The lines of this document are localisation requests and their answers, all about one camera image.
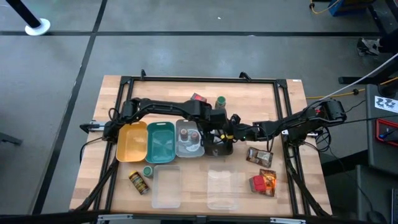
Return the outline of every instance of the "wooden table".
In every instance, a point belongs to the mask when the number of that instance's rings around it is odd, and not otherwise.
[[[108,121],[108,110],[114,107],[118,94],[121,77],[107,75],[104,77],[99,92],[93,119]],[[290,103],[293,113],[306,107],[303,85],[300,80],[287,80]],[[197,83],[197,82],[134,82],[132,97],[150,98],[164,101],[187,101],[193,93],[198,93],[214,104],[217,96],[226,97],[226,110],[228,116],[238,114],[242,123],[251,124],[253,121],[277,120],[275,98],[272,85],[254,83]],[[123,100],[126,99],[125,88]],[[283,92],[280,90],[282,109],[286,115]],[[148,114],[141,121],[147,124],[158,121],[171,121],[181,119],[176,116],[164,116]],[[102,132],[90,133],[88,141],[98,138]],[[315,143],[313,138],[307,138],[310,143]],[[76,208],[93,187],[98,183],[101,165],[104,157],[106,142],[97,142],[86,146],[79,174],[76,181],[70,208]],[[276,137],[272,152],[274,153],[271,170],[277,173],[277,187],[275,197],[266,197],[252,193],[248,179],[258,175],[257,164],[246,161],[246,152],[249,146],[265,149],[264,142],[237,142],[234,144],[234,152],[228,157],[199,157],[196,159],[183,159],[176,157],[170,164],[178,164],[182,169],[182,196],[181,206],[176,209],[154,209],[151,206],[152,194],[139,195],[128,179],[132,170],[142,172],[147,163],[120,163],[116,185],[114,189],[111,211],[113,213],[146,213],[146,214],[179,214],[179,215],[239,215],[239,216],[278,216],[291,217],[287,174],[283,160],[282,143],[280,137]],[[113,158],[116,146],[112,149]],[[300,155],[305,176],[305,182],[322,208],[331,214],[328,194],[322,174],[322,167],[318,152],[311,147],[301,146]],[[210,164],[233,164],[238,170],[239,179],[239,208],[237,210],[210,210],[207,205],[207,172]],[[149,187],[152,187],[152,179],[144,178]],[[296,186],[297,203],[299,212],[303,213],[302,198]],[[100,208],[104,208],[108,185],[104,187]]]

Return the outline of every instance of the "transparent plastic bin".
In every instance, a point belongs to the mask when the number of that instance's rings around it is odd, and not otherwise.
[[[188,131],[188,138],[186,141],[181,139],[181,129],[186,129]],[[175,153],[178,157],[190,158],[204,155],[205,148],[200,145],[201,136],[196,122],[180,119],[175,123],[175,130]],[[191,134],[194,132],[198,133],[199,135],[199,141],[197,143],[191,142]]]
[[[238,208],[238,174],[234,166],[211,165],[207,178],[207,207],[213,210]]]
[[[152,208],[178,208],[181,204],[181,168],[157,165],[154,168]]]

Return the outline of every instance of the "gray floor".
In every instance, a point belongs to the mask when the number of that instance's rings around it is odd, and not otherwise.
[[[91,31],[100,0],[26,1],[52,22],[52,31]],[[317,9],[326,7],[317,3]],[[384,2],[374,5],[387,30],[397,22]],[[24,23],[0,0],[0,30],[24,30]],[[370,13],[313,15],[307,0],[108,1],[100,31],[272,31],[377,32]],[[0,131],[24,139],[20,147],[0,144],[0,213],[29,213],[89,37],[0,36]],[[92,118],[104,75],[302,79],[307,96],[341,88],[339,76],[363,76],[387,58],[358,57],[356,37],[127,36],[97,37],[72,114],[45,213],[68,210],[86,141],[79,124]],[[363,94],[340,98],[345,108]],[[365,117],[364,105],[349,119]],[[366,149],[366,127],[331,129],[333,152],[346,156]],[[323,161],[330,157],[322,156]]]

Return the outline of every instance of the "teal tray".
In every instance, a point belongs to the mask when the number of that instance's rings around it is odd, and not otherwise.
[[[175,157],[175,128],[170,122],[151,123],[148,130],[148,153],[145,160],[152,164],[173,161]]]

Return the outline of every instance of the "green lid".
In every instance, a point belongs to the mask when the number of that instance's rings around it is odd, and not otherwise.
[[[145,167],[144,167],[143,173],[144,173],[145,176],[147,176],[147,175],[152,175],[152,173],[153,173],[152,167],[150,167],[150,166],[145,166]]]
[[[218,98],[217,98],[217,102],[219,103],[219,104],[225,104],[225,97],[223,97],[223,96],[219,96]]]

